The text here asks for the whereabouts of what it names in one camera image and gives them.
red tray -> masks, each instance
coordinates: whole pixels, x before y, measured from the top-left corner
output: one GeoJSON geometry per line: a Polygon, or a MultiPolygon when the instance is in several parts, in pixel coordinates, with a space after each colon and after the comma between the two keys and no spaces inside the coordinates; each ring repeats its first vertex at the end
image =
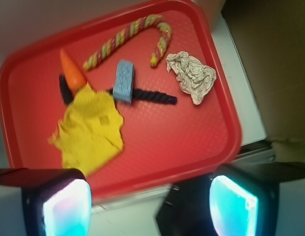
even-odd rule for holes
{"type": "Polygon", "coordinates": [[[173,30],[166,52],[187,51],[214,68],[217,80],[195,106],[180,90],[165,58],[149,65],[160,33],[151,28],[118,48],[97,69],[87,72],[96,90],[113,87],[118,62],[135,66],[135,88],[178,98],[176,106],[117,102],[124,117],[124,150],[88,177],[93,200],[108,199],[213,171],[231,161],[241,145],[241,128],[227,82],[202,11],[189,0],[155,0],[77,26],[11,55],[0,70],[0,117],[11,167],[61,168],[61,152],[48,137],[66,106],[59,89],[60,48],[82,64],[102,43],[130,22],[162,14],[173,30]]]}

yellow towel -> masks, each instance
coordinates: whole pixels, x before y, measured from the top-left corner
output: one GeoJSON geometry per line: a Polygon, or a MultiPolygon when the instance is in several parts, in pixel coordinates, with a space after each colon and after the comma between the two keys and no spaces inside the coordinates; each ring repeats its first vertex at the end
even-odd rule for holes
{"type": "Polygon", "coordinates": [[[62,151],[63,168],[88,176],[123,150],[122,125],[113,96],[94,92],[87,84],[68,105],[49,143],[62,151]]]}

orange carrot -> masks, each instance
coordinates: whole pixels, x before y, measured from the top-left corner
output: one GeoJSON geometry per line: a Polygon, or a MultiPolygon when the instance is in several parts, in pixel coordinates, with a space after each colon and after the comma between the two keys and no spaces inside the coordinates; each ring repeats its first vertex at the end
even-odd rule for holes
{"type": "Polygon", "coordinates": [[[87,79],[65,49],[61,49],[60,56],[67,85],[74,95],[80,88],[86,85],[87,79]]]}

blue block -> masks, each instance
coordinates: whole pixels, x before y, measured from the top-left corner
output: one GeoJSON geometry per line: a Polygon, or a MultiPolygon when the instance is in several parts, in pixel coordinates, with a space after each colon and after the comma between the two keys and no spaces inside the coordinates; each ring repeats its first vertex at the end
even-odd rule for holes
{"type": "Polygon", "coordinates": [[[121,60],[117,67],[117,79],[113,87],[113,97],[115,100],[132,102],[134,79],[133,63],[121,60]]]}

striped rope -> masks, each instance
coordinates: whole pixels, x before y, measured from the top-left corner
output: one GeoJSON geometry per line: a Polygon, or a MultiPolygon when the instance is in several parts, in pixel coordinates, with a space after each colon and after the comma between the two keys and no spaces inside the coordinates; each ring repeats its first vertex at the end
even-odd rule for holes
{"type": "Polygon", "coordinates": [[[165,22],[161,15],[149,15],[133,21],[122,31],[118,32],[114,38],[105,42],[99,51],[95,52],[87,61],[84,62],[84,69],[91,70],[96,68],[104,59],[110,56],[117,47],[123,45],[124,42],[138,34],[138,32],[151,26],[157,27],[161,32],[161,37],[150,60],[150,65],[152,67],[157,66],[169,46],[172,31],[171,27],[165,22]]]}

